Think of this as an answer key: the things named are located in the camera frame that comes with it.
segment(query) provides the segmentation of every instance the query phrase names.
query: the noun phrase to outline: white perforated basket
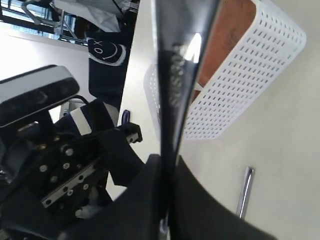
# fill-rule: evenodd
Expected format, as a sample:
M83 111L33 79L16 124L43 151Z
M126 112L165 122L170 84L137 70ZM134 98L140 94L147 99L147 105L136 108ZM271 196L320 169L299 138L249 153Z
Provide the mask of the white perforated basket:
M220 136L306 45L304 31L271 1L252 1L256 5L252 25L189 108L184 129L187 139ZM152 71L153 76L146 75L144 87L151 115L157 116L154 66L150 68ZM158 116L152 119L159 134Z

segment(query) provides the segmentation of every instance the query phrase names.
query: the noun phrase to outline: white plastic basket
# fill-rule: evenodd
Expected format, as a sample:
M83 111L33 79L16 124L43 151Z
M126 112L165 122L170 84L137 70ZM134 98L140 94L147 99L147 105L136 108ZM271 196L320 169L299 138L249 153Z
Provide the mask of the white plastic basket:
M189 108L187 139L220 136L306 45L305 32L271 1L252 2L256 5L253 23ZM151 115L157 115L157 74L154 66L150 69L153 75L146 74L144 87ZM159 122L152 119L159 134Z

